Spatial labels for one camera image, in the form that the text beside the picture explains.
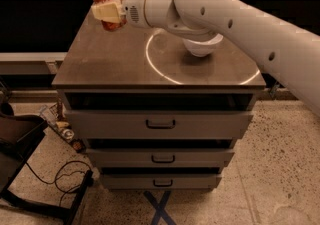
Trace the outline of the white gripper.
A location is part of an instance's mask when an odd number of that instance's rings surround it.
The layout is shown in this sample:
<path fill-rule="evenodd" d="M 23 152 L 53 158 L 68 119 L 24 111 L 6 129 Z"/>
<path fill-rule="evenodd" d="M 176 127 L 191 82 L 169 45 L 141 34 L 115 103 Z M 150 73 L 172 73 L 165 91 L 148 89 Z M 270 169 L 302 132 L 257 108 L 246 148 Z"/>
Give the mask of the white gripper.
<path fill-rule="evenodd" d="M 121 0 L 109 0 L 93 4 L 91 10 L 96 19 L 109 23 L 121 23 L 125 11 L 126 20 L 130 25 L 147 27 L 144 15 L 145 0 L 123 0 L 123 6 Z"/>

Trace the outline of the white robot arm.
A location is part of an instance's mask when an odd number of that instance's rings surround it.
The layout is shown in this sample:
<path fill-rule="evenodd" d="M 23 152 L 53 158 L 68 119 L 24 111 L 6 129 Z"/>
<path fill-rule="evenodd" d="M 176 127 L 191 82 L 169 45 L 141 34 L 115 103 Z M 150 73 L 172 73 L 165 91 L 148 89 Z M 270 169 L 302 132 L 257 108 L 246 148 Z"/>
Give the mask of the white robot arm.
<path fill-rule="evenodd" d="M 312 32 L 239 0 L 108 0 L 92 12 L 197 42 L 221 34 L 320 115 L 320 36 Z"/>

